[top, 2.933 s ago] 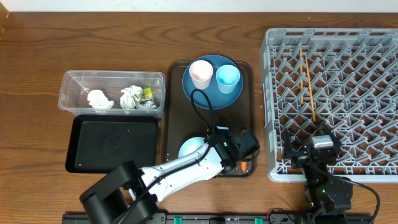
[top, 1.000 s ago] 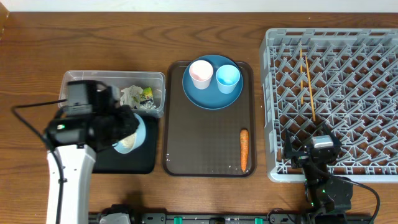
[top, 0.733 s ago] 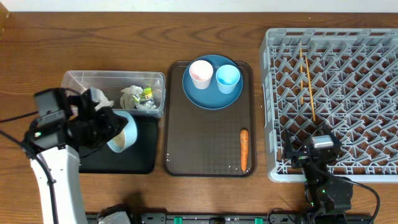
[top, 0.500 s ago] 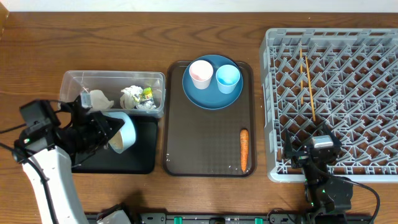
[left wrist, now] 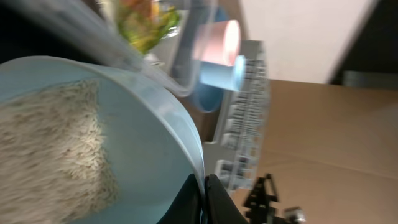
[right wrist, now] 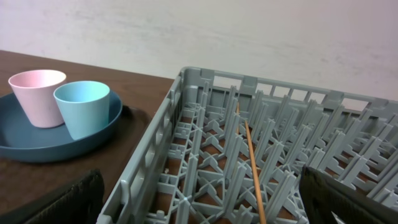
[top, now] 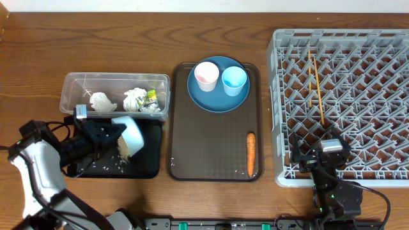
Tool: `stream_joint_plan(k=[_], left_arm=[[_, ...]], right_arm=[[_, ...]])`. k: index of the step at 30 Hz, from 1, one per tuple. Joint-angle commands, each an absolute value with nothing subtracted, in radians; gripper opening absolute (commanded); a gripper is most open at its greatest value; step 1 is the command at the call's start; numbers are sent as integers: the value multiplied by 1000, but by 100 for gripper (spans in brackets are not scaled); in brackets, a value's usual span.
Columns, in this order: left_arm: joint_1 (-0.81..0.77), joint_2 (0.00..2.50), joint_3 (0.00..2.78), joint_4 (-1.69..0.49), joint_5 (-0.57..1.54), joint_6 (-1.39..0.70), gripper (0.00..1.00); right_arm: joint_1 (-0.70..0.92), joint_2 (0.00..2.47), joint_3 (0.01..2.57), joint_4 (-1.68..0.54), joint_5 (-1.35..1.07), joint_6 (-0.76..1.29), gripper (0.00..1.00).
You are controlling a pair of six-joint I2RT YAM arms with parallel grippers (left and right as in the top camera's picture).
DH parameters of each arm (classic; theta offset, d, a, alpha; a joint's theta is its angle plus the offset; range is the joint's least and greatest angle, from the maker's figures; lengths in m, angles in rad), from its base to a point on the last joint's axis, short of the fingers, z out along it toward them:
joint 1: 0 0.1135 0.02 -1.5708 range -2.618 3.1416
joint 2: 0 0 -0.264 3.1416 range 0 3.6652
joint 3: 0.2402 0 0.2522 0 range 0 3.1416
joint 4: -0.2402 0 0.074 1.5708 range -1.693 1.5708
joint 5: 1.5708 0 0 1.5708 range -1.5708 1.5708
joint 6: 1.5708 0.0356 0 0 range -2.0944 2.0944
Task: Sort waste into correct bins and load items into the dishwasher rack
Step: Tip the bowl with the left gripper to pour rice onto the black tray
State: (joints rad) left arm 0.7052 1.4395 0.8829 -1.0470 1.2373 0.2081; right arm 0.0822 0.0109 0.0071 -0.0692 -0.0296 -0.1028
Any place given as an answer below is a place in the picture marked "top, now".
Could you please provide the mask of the orange carrot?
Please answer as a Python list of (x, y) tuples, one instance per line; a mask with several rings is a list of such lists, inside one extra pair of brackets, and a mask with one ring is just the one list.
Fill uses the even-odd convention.
[(256, 158), (256, 136), (250, 132), (246, 138), (247, 146), (247, 173), (251, 177), (254, 172), (254, 163)]

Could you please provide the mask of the pile of white rice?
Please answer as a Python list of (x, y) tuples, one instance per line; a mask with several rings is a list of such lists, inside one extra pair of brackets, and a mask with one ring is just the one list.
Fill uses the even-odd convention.
[(97, 160), (91, 158), (81, 162), (77, 166), (78, 173), (102, 177), (121, 175), (128, 167), (129, 157), (129, 148), (124, 138), (120, 137), (114, 147), (101, 152)]

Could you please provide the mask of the green snack wrapper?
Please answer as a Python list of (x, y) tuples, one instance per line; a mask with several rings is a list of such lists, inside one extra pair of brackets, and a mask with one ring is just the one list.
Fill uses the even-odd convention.
[(143, 104), (139, 107), (141, 112), (160, 112), (157, 94), (154, 89), (147, 92)]

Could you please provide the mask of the light blue bowl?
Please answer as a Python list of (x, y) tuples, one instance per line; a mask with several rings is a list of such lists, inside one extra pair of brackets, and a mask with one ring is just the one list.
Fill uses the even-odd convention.
[(126, 129), (118, 139), (118, 150), (120, 157), (128, 161), (144, 146), (143, 135), (137, 123), (130, 116), (123, 116), (111, 119), (112, 124), (123, 124)]

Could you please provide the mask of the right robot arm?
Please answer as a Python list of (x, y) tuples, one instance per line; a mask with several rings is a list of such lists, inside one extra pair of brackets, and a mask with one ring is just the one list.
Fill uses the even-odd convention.
[(346, 163), (351, 146), (335, 129), (332, 138), (320, 141), (311, 154), (301, 154), (297, 134), (293, 134), (291, 161), (301, 173), (313, 179), (313, 201), (321, 213), (311, 224), (315, 229), (356, 229), (355, 217), (361, 214), (363, 191), (355, 182), (339, 179), (336, 170)]

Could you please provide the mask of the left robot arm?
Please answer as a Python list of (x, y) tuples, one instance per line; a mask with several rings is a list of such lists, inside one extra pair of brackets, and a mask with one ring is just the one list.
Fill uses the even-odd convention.
[(97, 159), (115, 148), (120, 137), (129, 139), (138, 129), (135, 121), (124, 116), (99, 123), (68, 116), (61, 126), (70, 125), (76, 133), (59, 141), (48, 122), (31, 120), (19, 129), (22, 139), (8, 147), (25, 195), (24, 220), (17, 229), (145, 229), (144, 221), (123, 208), (108, 217), (100, 214), (67, 189), (61, 172), (83, 158)]

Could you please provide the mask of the white tissue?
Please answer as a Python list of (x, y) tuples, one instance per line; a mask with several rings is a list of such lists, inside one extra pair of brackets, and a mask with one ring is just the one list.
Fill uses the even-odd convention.
[(112, 112), (117, 109), (117, 104), (112, 103), (105, 93), (93, 93), (89, 99), (91, 107), (97, 112)]

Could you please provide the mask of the white paper ball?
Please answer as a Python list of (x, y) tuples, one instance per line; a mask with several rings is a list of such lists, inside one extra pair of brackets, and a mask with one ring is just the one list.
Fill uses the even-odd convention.
[(123, 101), (123, 108), (127, 112), (137, 112), (144, 104), (147, 91), (141, 88), (134, 88), (124, 93), (127, 97)]

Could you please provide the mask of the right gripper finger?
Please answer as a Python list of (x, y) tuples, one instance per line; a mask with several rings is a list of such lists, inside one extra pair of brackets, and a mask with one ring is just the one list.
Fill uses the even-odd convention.
[(324, 135), (322, 137), (323, 141), (331, 140), (331, 139), (337, 139), (340, 142), (343, 142), (344, 139), (340, 136), (339, 132), (335, 128), (335, 126), (330, 126), (327, 128), (324, 132)]
[(300, 152), (300, 146), (298, 144), (298, 136), (295, 132), (293, 132), (291, 162), (293, 164), (298, 164), (300, 161), (301, 161), (301, 152)]

